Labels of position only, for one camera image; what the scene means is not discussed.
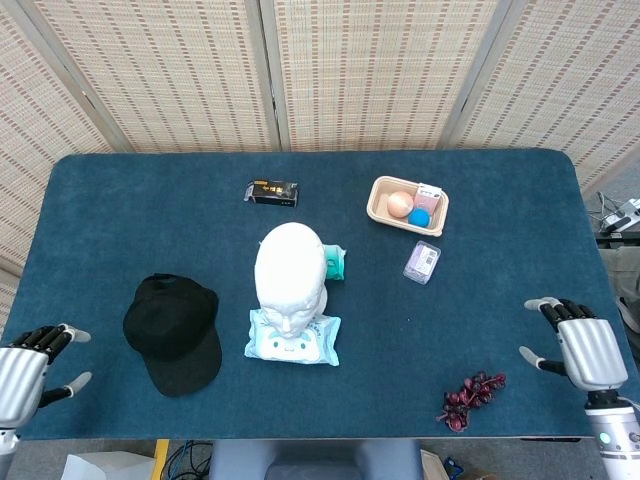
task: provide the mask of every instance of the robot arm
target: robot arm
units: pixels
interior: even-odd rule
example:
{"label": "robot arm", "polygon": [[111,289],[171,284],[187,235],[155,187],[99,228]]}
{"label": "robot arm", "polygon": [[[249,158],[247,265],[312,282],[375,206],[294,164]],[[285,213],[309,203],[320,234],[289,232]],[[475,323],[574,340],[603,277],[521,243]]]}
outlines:
{"label": "robot arm", "polygon": [[68,385],[44,391],[47,370],[71,342],[88,342],[91,336],[60,324],[20,335],[0,348],[0,480],[4,480],[20,441],[16,429],[26,425],[38,408],[70,398],[91,380],[84,372]]}
{"label": "robot arm", "polygon": [[564,361],[547,360],[523,346],[524,359],[539,370],[567,376],[587,392],[585,413],[609,478],[640,478],[640,425],[630,402],[616,391],[629,376],[609,322],[570,300],[544,297],[524,306],[545,316],[556,332]]}

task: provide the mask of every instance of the red grapes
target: red grapes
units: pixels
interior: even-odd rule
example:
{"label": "red grapes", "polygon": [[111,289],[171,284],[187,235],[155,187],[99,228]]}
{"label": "red grapes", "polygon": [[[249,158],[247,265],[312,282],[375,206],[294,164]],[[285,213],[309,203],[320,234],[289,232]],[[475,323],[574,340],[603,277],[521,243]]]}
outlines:
{"label": "red grapes", "polygon": [[507,376],[498,373],[493,377],[478,372],[472,378],[465,378],[459,392],[445,393],[442,415],[437,421],[444,420],[454,432],[462,432],[469,426],[469,412],[480,408],[494,399],[494,392],[505,387]]}

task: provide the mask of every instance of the cardboard tray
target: cardboard tray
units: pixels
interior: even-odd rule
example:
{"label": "cardboard tray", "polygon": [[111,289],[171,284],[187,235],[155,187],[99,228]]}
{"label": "cardboard tray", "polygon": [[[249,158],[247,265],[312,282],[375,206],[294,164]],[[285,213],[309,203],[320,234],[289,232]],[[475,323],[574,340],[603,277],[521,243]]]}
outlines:
{"label": "cardboard tray", "polygon": [[442,197],[433,212],[431,222],[426,228],[422,228],[410,225],[406,218],[396,218],[387,212],[389,195],[398,191],[407,192],[413,197],[418,191],[418,184],[395,177],[379,177],[371,187],[371,194],[367,203],[367,215],[376,222],[386,223],[392,227],[402,228],[421,235],[430,235],[432,237],[442,235],[444,221],[447,218],[447,210],[449,209],[449,197],[447,194],[444,191],[442,192]]}

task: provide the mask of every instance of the blue felt mat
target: blue felt mat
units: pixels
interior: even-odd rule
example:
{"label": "blue felt mat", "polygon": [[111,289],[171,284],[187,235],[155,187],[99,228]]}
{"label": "blue felt mat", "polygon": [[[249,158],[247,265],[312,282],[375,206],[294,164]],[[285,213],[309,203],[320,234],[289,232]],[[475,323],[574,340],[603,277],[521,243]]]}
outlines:
{"label": "blue felt mat", "polygon": [[[381,175],[442,186],[443,236],[369,219]],[[299,182],[299,206],[244,203],[255,178]],[[343,320],[337,368],[243,356],[258,241],[293,220],[348,250],[346,280],[327,284],[327,313]],[[402,276],[421,239],[442,250],[426,286]],[[220,297],[222,369],[188,397],[160,395],[122,334],[135,287],[153,272],[192,277]],[[574,169],[558,152],[80,155],[51,176],[5,341],[59,322],[93,335],[65,350],[49,386],[83,370],[93,380],[39,413],[29,438],[453,435],[434,421],[442,393],[478,369],[505,372],[508,388],[463,435],[588,435],[585,395],[518,353],[529,345],[560,357],[552,329],[522,306],[545,295],[610,318],[635,372]],[[636,373],[622,392],[640,397]]]}

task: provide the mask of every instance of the white mannequin head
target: white mannequin head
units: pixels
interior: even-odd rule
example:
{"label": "white mannequin head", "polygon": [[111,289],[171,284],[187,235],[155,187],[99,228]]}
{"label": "white mannequin head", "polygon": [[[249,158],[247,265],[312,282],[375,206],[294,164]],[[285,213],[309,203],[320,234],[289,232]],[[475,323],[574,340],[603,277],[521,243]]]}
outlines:
{"label": "white mannequin head", "polygon": [[297,337],[324,312],[327,261],[320,238],[306,225],[285,223],[271,230],[254,271],[260,307],[283,337]]}

